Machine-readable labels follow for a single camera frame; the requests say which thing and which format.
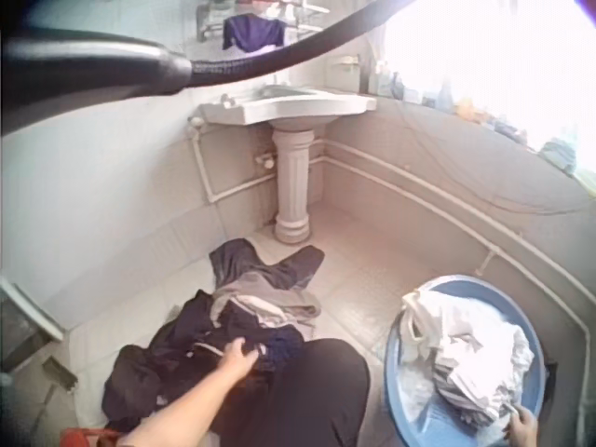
black hose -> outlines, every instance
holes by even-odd
[[[376,0],[294,45],[234,61],[189,61],[161,45],[118,35],[21,30],[3,45],[2,132],[104,102],[269,75],[369,32],[412,1]]]

human arm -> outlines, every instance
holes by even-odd
[[[538,447],[538,421],[530,410],[517,405],[519,413],[511,415],[506,438],[511,447]]]
[[[217,369],[168,407],[145,419],[118,446],[196,447],[209,429],[228,391],[246,376],[259,357],[242,353],[243,338],[225,347]]]

blue rim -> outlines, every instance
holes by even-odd
[[[500,291],[498,288],[489,284],[486,281],[482,281],[481,279],[477,279],[474,277],[469,277],[467,275],[448,275],[444,277],[439,277],[435,279],[431,279],[430,281],[426,282],[424,285],[418,288],[419,291],[432,291],[436,289],[440,289],[440,286],[449,284],[451,282],[456,281],[465,281],[469,283],[474,283],[480,285],[486,289],[489,289],[495,293],[498,293],[501,298],[503,298],[504,302],[512,307],[517,312],[517,318],[522,321],[523,330],[528,337],[528,341],[530,342],[530,347],[532,348],[535,354],[535,363],[537,365],[542,365],[542,367],[538,367],[538,392],[536,396],[535,402],[532,402],[530,406],[530,410],[538,416],[540,410],[542,408],[542,401],[544,398],[544,388],[546,384],[546,371],[544,369],[544,354],[542,352],[542,348],[540,347],[540,342],[538,340],[538,336],[535,333],[534,327],[530,323],[530,320],[526,317],[523,313],[522,309],[505,293]],[[400,358],[400,340],[399,340],[399,323],[400,323],[401,314],[399,314],[389,333],[389,338],[387,340],[387,347],[386,347],[386,359],[385,359],[385,386],[386,386],[386,396],[387,401],[389,402],[389,410],[391,411],[391,417],[393,418],[393,423],[396,426],[398,431],[398,435],[400,436],[401,440],[409,447],[424,447],[418,441],[418,438],[412,431],[411,424],[408,422],[406,414],[403,410],[403,406],[401,404],[400,399],[400,391],[398,390],[398,381],[396,380],[398,376],[398,362]],[[400,426],[400,421],[407,422],[405,427]]]

pedestal sink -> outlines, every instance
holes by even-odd
[[[249,95],[219,103],[203,104],[210,123],[248,126],[268,121],[278,149],[278,216],[275,235],[281,242],[296,244],[310,235],[306,199],[308,149],[315,140],[314,128],[341,115],[362,114],[376,108],[375,98],[334,94],[311,88],[267,86]]]

bright window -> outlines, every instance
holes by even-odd
[[[571,0],[416,0],[386,27],[408,90],[502,118],[539,151],[553,138],[596,172],[596,29]]]

